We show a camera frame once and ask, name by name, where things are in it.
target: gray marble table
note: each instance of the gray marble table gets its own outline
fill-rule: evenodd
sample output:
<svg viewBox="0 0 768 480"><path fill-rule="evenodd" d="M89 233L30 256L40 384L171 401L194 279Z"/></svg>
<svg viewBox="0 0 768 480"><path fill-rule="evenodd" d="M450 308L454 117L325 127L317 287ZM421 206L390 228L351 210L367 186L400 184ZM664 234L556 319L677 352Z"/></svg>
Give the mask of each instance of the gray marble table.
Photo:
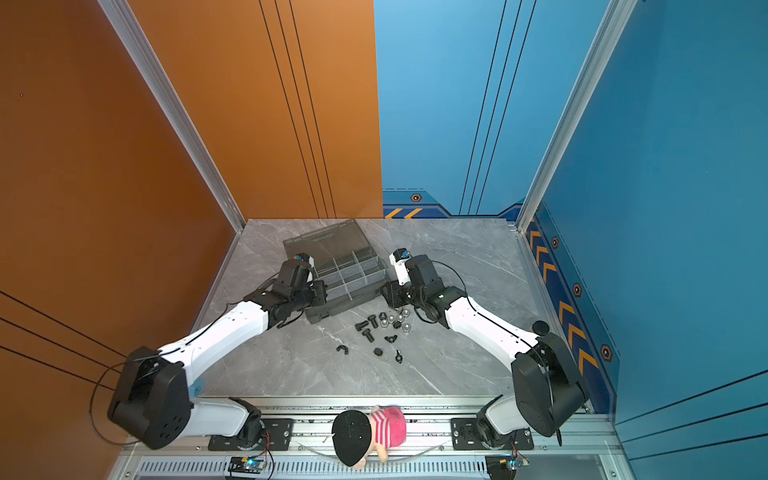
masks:
<svg viewBox="0 0 768 480"><path fill-rule="evenodd" d="M283 240L340 220L249 220L201 325L227 302L241 300L286 259ZM539 319L512 233L503 220L357 220L384 259L396 248L426 253L456 269L480 304L530 329ZM389 267L390 278L396 278ZM461 286L436 265L446 285ZM492 396L512 391L509 371L470 339L412 318L412 331L373 329L369 341L354 324L389 309L382 297L310 325L304 319L254 337L202 376L207 396ZM384 336L396 333L394 344ZM337 352L347 345L349 355ZM381 357L373 350L384 351ZM403 356L395 361L395 349Z"/></svg>

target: stuffed toy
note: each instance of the stuffed toy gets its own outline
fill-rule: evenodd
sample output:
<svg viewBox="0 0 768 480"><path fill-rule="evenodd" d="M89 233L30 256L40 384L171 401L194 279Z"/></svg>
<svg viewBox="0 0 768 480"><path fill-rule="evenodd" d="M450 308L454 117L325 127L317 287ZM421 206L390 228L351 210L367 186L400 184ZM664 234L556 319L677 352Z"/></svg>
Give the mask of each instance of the stuffed toy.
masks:
<svg viewBox="0 0 768 480"><path fill-rule="evenodd" d="M359 410L346 410L333 420L333 448L344 465L355 470L366 466L366 457L376 449L379 461L386 463L389 447L406 440L406 418L397 407L381 410L374 407L370 415Z"/></svg>

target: doll's head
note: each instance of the doll's head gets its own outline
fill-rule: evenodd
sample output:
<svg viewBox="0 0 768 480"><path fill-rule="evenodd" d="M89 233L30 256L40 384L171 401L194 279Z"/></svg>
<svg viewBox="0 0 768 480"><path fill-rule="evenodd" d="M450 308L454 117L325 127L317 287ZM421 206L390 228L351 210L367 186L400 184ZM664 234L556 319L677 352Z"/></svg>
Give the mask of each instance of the doll's head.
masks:
<svg viewBox="0 0 768 480"><path fill-rule="evenodd" d="M346 410L333 420L333 448L344 465L360 470L373 450L371 420L359 410Z"/></svg>

